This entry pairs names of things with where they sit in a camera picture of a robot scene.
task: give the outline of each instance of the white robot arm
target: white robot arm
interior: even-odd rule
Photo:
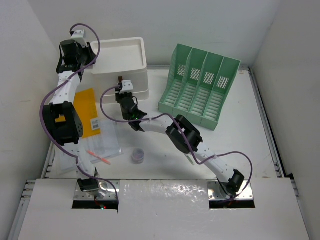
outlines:
[[[178,131],[178,127],[169,116],[153,119],[138,109],[138,105],[133,100],[133,84],[130,80],[123,80],[116,88],[116,100],[121,106],[122,117],[129,121],[130,126],[135,131],[155,132],[166,134],[171,139],[176,148],[184,154],[191,154],[186,141]],[[206,165],[224,186],[225,191],[234,196],[239,190],[245,177],[232,166],[215,155],[200,136],[200,132],[182,115],[175,118],[177,124],[183,130],[193,149],[194,156],[200,164]]]
[[[83,125],[74,108],[74,99],[77,88],[82,81],[83,71],[73,75],[76,71],[82,69],[94,60],[96,55],[93,53],[90,43],[84,39],[84,30],[71,32],[69,40],[60,43],[60,60],[56,69],[59,77],[59,88],[48,105],[43,108],[43,120],[45,126],[54,140],[63,147],[67,152],[78,156],[79,167],[90,176],[96,176],[96,168],[89,161],[85,148],[82,146]],[[76,161],[74,163],[77,172],[78,183],[83,190],[90,191],[96,189],[98,184],[89,180],[88,176],[79,172]]]

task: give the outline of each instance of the green plastic rack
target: green plastic rack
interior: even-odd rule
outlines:
[[[178,44],[159,111],[215,130],[240,61]]]

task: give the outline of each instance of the silver metal bracket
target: silver metal bracket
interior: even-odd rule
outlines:
[[[247,180],[244,180],[242,183],[242,186],[237,192],[237,194],[241,193],[247,184]],[[207,181],[207,187],[208,187],[208,197],[209,201],[222,201],[227,200],[229,197],[226,196],[226,193],[221,189],[221,186],[218,182],[218,180],[210,180]],[[249,184],[246,189],[234,200],[236,201],[253,201],[254,195],[252,192],[251,184]]]
[[[120,190],[119,180],[111,180],[110,182],[113,183],[113,185],[116,188],[116,192],[119,194],[119,190]],[[96,200],[98,201],[116,201],[117,200],[115,189],[109,183],[105,181],[100,181],[99,185],[100,185],[100,190],[98,191],[98,193],[95,192],[94,194],[97,196]],[[91,192],[81,191],[79,185],[77,184],[75,187],[73,200],[74,201],[94,201],[95,200],[94,195]]]

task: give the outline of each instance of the white platform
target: white platform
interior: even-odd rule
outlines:
[[[169,70],[149,70],[148,100],[139,101],[139,109],[157,116],[160,114],[158,102],[166,88]],[[84,77],[81,85],[90,87]],[[98,107],[99,118],[104,116]],[[119,104],[105,104],[104,109],[110,116],[122,119]],[[217,154],[230,151],[246,153],[253,162],[254,178],[276,178],[273,159],[268,146],[265,130],[257,106],[249,72],[239,71],[225,101],[215,131],[197,127],[204,142]],[[158,179],[158,180],[204,180],[214,179],[215,175],[204,165],[192,166],[183,153],[179,152],[169,138],[156,133],[135,132],[126,123],[117,124],[118,140],[123,154],[111,158],[111,165],[95,164],[99,174],[108,179]],[[131,162],[134,148],[145,151],[142,164]],[[224,157],[228,163],[241,171],[246,178],[250,166],[241,155]],[[54,162],[49,178],[75,178],[75,172],[59,174]]]
[[[122,180],[116,210],[72,209],[75,179],[39,179],[19,240],[308,240],[290,179],[252,181],[256,208],[209,209],[204,180]]]

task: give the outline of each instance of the orange marker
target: orange marker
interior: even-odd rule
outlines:
[[[88,151],[86,151],[86,152],[87,152],[88,154],[96,157],[97,159],[100,159],[100,160],[101,160],[102,162],[104,162],[105,164],[111,165],[111,162],[109,162],[107,159],[105,159],[105,158],[103,158],[103,157],[100,157],[100,156],[94,154],[92,151],[89,151],[89,150],[88,150]]]

